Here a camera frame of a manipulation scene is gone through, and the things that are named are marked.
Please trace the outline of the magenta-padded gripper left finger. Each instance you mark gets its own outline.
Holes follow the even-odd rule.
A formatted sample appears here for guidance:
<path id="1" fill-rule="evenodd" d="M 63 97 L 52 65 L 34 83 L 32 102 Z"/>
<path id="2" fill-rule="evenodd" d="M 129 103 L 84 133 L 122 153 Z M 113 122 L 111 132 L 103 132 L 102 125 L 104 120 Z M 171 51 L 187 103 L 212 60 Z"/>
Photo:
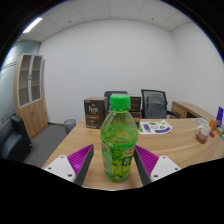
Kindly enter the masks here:
<path id="1" fill-rule="evenodd" d="M 94 146 L 89 145 L 69 156 L 59 155 L 44 170 L 82 186 L 93 155 Z"/>

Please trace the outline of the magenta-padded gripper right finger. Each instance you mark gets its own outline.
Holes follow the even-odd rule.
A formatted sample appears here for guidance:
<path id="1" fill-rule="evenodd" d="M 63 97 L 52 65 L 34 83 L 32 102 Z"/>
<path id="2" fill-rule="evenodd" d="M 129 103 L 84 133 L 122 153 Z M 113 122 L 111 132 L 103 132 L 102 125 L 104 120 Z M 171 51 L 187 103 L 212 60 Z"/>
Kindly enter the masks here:
<path id="1" fill-rule="evenodd" d="M 180 167 L 169 157 L 157 156 L 140 146 L 135 146 L 134 159 L 143 185 L 180 170 Z"/>

